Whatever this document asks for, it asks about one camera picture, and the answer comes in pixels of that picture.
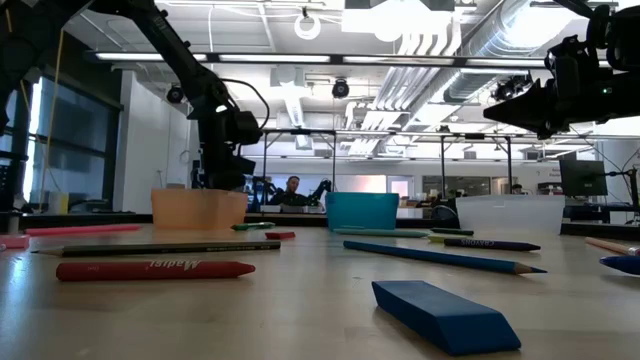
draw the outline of ceiling light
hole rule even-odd
[[[313,21],[313,26],[311,26],[311,29],[309,30],[302,30],[302,21],[306,18],[309,18],[311,19],[311,21]],[[313,40],[317,38],[318,35],[320,35],[321,29],[322,26],[320,25],[320,19],[316,15],[309,15],[307,17],[300,15],[296,18],[296,21],[293,24],[293,30],[295,31],[296,35],[298,35],[298,37],[303,40]]]
[[[426,56],[344,56],[345,64],[367,65],[409,65],[409,66],[451,66],[453,59]]]
[[[476,10],[478,10],[478,5],[469,4],[469,5],[456,5],[454,11],[456,14],[464,14],[468,12],[474,12]]]
[[[95,53],[99,60],[104,61],[164,61],[162,55],[158,53]],[[197,61],[206,61],[207,55],[193,54]]]
[[[328,63],[329,55],[221,54],[221,62],[229,63]]]
[[[486,58],[468,59],[467,66],[496,67],[496,68],[520,68],[520,69],[545,69],[544,59],[509,59],[509,58]]]
[[[325,8],[324,2],[297,2],[297,1],[237,1],[237,0],[155,0],[156,4],[166,4],[169,6],[212,6],[212,5],[229,5],[229,6],[256,6],[263,4],[267,7],[301,7],[309,8]]]
[[[529,75],[529,70],[518,69],[460,69],[463,74]]]
[[[393,131],[336,130],[337,135],[391,135]]]

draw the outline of pink pencil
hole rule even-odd
[[[31,236],[50,235],[71,235],[71,234],[92,234],[115,231],[136,231],[140,230],[140,225],[97,225],[97,226],[72,226],[59,228],[27,229],[26,233]]]

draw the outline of colored pencil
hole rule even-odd
[[[600,259],[600,263],[627,274],[640,275],[640,256],[609,256]]]
[[[271,229],[275,227],[276,224],[270,222],[261,222],[261,223],[247,223],[247,224],[236,224],[231,226],[231,228],[235,231],[245,231],[245,230],[253,230],[253,229]]]
[[[255,269],[235,261],[83,262],[58,265],[56,277],[60,281],[219,279],[235,278]]]
[[[511,250],[511,251],[532,251],[540,250],[540,246],[520,243],[512,241],[494,241],[494,240],[476,240],[476,239],[449,239],[449,238],[429,238],[432,242],[444,243],[446,246],[459,246],[459,247],[471,247],[480,249],[493,249],[493,250]]]
[[[142,226],[135,224],[128,225],[96,225],[96,226],[70,226],[57,228],[27,229],[25,232],[31,236],[51,236],[51,235],[72,235],[72,234],[92,234],[116,231],[137,231]]]
[[[443,254],[433,251],[399,248],[395,246],[370,244],[357,241],[345,241],[343,245],[347,249],[369,251],[409,259],[432,261],[440,264],[457,265],[508,274],[546,273],[545,270],[523,265],[514,261]]]
[[[610,241],[595,239],[592,237],[586,238],[586,241],[587,241],[587,244],[591,244],[593,246],[611,250],[613,252],[617,252],[620,254],[640,256],[640,247],[629,247],[625,245],[612,243]]]
[[[445,229],[445,228],[432,228],[431,231],[438,234],[454,234],[454,235],[473,235],[473,230],[461,230],[461,229]]]
[[[437,235],[431,232],[413,231],[413,230],[381,230],[381,229],[335,229],[335,233],[341,235],[362,235],[362,236],[387,236],[387,237],[406,237],[406,238],[467,238],[467,235]]]
[[[280,249],[279,241],[231,242],[231,243],[185,243],[185,244],[131,244],[131,245],[80,245],[65,246],[56,250],[32,251],[36,254],[77,256],[113,256],[172,254],[189,252],[220,252],[245,250]]]

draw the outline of green marker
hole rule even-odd
[[[236,224],[236,225],[233,225],[231,228],[235,231],[246,231],[246,230],[253,230],[253,229],[270,229],[274,226],[276,226],[276,224],[274,223],[261,222],[261,223],[249,223],[249,224]]]

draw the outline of plastic container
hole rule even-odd
[[[396,228],[398,194],[331,192],[327,194],[329,230]]]
[[[564,196],[486,195],[456,199],[460,228],[474,231],[560,234]]]
[[[154,189],[153,225],[162,229],[219,230],[244,223],[245,193],[210,189]]]

